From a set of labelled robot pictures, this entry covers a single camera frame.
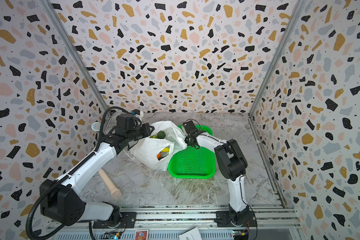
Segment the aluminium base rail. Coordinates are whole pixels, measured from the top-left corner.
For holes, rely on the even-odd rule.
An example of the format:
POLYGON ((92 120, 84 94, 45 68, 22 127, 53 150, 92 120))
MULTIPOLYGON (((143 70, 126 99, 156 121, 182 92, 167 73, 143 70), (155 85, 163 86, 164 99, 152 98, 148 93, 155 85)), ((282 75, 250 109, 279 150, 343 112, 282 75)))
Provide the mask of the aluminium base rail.
POLYGON ((226 206, 153 206, 122 208, 121 212, 136 212, 133 229, 93 229, 96 239, 106 232, 122 232, 121 240, 133 240, 138 230, 148 230, 149 240, 177 240, 179 235, 198 227, 203 240, 233 240, 233 231, 249 231, 250 240, 303 240, 303 230, 293 209, 281 205, 255 205, 258 225, 246 228, 219 228, 214 222, 217 211, 226 206))

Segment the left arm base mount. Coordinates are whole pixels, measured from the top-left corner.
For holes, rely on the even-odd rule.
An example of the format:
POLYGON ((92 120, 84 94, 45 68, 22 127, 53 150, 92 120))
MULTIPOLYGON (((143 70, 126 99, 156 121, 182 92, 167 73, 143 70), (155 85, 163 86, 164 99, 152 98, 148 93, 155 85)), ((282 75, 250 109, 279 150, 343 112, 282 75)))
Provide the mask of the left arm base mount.
POLYGON ((106 230, 124 230, 133 229, 137 218, 136 212, 121 212, 112 215, 109 220, 96 221, 93 223, 93 229, 106 230))

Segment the white plastic bag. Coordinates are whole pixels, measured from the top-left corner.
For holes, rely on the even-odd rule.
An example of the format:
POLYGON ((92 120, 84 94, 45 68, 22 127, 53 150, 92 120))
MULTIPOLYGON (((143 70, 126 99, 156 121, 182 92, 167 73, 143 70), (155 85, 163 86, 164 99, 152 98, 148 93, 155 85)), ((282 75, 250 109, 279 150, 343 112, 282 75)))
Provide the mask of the white plastic bag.
POLYGON ((151 136, 157 136, 159 131, 164 131, 164 139, 151 139, 150 137, 140 140, 130 152, 141 163, 156 171, 167 171, 168 164, 172 156, 187 148, 185 135, 182 130, 171 121, 159 121, 151 124, 154 130, 151 136), (161 152, 164 148, 170 148, 168 153, 161 152), (157 154, 161 153, 162 158, 157 159, 157 154))

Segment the red card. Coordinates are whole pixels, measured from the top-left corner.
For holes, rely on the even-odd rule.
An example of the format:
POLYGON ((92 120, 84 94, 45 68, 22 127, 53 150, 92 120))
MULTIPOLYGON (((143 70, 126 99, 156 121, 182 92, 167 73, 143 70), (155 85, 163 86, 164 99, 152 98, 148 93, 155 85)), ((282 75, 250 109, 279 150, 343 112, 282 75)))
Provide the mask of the red card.
POLYGON ((147 240, 149 236, 148 230, 138 230, 135 232, 134 240, 147 240))

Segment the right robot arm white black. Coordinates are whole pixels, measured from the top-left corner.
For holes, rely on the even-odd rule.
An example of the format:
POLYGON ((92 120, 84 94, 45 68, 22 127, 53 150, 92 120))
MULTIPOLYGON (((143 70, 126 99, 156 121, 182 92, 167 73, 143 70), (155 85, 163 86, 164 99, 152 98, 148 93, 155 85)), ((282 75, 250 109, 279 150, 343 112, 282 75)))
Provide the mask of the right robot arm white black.
POLYGON ((182 124, 188 146, 203 147, 215 153, 219 170, 228 181, 230 193, 229 214, 235 225, 247 217, 250 207, 245 194, 245 176, 248 163, 236 140, 222 140, 197 128, 193 120, 182 124))

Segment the small circuit board right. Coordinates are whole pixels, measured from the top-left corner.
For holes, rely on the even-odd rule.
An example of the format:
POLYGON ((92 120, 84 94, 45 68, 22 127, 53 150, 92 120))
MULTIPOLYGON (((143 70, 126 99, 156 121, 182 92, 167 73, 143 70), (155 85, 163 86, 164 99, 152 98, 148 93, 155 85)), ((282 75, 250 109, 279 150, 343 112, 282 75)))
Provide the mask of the small circuit board right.
POLYGON ((233 238, 234 240, 248 240, 249 231, 248 230, 233 231, 233 238))

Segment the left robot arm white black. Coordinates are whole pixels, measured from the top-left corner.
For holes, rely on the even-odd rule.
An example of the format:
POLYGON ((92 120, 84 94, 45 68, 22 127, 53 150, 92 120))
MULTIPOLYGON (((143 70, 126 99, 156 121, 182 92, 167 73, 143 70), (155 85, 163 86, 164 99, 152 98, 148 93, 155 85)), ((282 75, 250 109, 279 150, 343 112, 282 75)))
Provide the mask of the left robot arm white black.
POLYGON ((41 214, 64 226, 83 221, 104 221, 110 227, 121 222, 120 208, 109 203, 86 203, 80 193, 89 180, 131 142, 149 137, 154 127, 137 114, 117 116, 116 125, 100 138, 100 144, 70 171, 40 186, 41 214))

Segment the small circuit board left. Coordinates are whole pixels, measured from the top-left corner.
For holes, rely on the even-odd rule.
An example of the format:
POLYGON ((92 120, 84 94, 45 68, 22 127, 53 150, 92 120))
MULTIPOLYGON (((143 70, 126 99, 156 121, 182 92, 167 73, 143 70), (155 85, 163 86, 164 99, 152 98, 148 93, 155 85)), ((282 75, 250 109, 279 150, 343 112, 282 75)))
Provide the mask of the small circuit board left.
POLYGON ((122 234, 122 232, 106 232, 103 234, 103 239, 120 240, 122 238, 122 234))

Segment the small circuit board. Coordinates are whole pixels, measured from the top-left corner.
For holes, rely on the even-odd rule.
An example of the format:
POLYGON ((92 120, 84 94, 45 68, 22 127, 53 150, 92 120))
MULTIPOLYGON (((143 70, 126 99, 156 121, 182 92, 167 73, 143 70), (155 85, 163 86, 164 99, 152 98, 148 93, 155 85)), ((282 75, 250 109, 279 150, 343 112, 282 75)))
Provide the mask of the small circuit board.
POLYGON ((106 232, 103 234, 103 239, 120 240, 122 238, 122 234, 122 232, 106 232))
POLYGON ((234 240, 248 240, 249 231, 248 230, 233 231, 233 238, 234 240))

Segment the yellow banana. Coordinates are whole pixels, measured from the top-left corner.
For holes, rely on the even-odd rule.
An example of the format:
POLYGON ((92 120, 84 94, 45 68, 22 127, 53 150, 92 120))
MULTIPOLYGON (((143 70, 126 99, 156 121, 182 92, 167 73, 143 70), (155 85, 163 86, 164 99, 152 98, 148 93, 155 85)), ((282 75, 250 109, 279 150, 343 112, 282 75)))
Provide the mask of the yellow banana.
POLYGON ((161 152, 168 153, 170 151, 170 148, 164 148, 161 150, 161 152))

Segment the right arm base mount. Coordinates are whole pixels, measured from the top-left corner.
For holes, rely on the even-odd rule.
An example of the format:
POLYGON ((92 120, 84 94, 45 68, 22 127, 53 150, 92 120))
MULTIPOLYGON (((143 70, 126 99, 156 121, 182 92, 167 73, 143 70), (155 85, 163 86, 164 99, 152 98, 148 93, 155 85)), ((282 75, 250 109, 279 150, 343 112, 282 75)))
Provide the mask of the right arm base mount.
POLYGON ((243 210, 239 213, 235 211, 217 211, 214 222, 219 228, 246 228, 258 225, 255 213, 251 210, 243 210))

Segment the white paper sheet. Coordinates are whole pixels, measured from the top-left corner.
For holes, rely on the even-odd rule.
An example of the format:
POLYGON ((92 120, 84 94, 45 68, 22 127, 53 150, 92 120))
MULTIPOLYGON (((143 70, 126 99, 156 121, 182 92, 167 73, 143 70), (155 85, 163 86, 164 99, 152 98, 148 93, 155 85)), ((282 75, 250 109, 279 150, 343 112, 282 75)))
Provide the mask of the white paper sheet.
POLYGON ((198 227, 195 227, 181 235, 179 235, 179 240, 202 240, 201 233, 198 227))

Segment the green avocado back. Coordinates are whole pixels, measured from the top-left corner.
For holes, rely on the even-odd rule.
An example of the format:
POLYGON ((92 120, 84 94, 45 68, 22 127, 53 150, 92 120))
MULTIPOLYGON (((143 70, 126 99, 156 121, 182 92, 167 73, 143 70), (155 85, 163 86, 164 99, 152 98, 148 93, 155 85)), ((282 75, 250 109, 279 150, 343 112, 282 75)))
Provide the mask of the green avocado back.
POLYGON ((157 138, 158 139, 164 139, 166 137, 166 133, 164 131, 159 131, 157 133, 157 138))

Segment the beige wooden pestle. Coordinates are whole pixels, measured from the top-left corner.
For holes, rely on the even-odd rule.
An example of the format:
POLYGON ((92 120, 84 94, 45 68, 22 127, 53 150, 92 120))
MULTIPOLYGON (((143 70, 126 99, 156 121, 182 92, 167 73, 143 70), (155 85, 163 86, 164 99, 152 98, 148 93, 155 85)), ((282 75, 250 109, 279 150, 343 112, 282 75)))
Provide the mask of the beige wooden pestle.
POLYGON ((108 188, 112 198, 114 200, 119 200, 122 197, 122 191, 116 187, 114 182, 110 179, 108 174, 103 169, 99 169, 98 173, 103 182, 105 183, 106 187, 108 188))

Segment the green plastic basket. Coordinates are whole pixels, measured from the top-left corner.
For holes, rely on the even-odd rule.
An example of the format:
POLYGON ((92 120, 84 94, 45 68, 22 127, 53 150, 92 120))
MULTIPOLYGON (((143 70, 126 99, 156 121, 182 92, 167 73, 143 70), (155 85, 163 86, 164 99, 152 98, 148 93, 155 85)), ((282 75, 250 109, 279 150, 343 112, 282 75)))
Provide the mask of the green plastic basket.
POLYGON ((178 179, 210 179, 216 172, 215 152, 188 145, 172 156, 168 171, 178 179))

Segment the blue white microphone on stand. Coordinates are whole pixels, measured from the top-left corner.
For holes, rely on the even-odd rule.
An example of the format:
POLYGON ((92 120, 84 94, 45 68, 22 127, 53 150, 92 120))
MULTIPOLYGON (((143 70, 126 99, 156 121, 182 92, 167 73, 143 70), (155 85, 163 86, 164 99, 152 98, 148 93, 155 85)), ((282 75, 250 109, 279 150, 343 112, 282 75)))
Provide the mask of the blue white microphone on stand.
POLYGON ((92 130, 94 131, 94 132, 96 132, 96 133, 103 133, 103 131, 104 131, 104 126, 103 126, 103 124, 102 123, 100 123, 100 122, 95 122, 95 123, 93 123, 92 125, 91 125, 91 128, 92 128, 92 130))

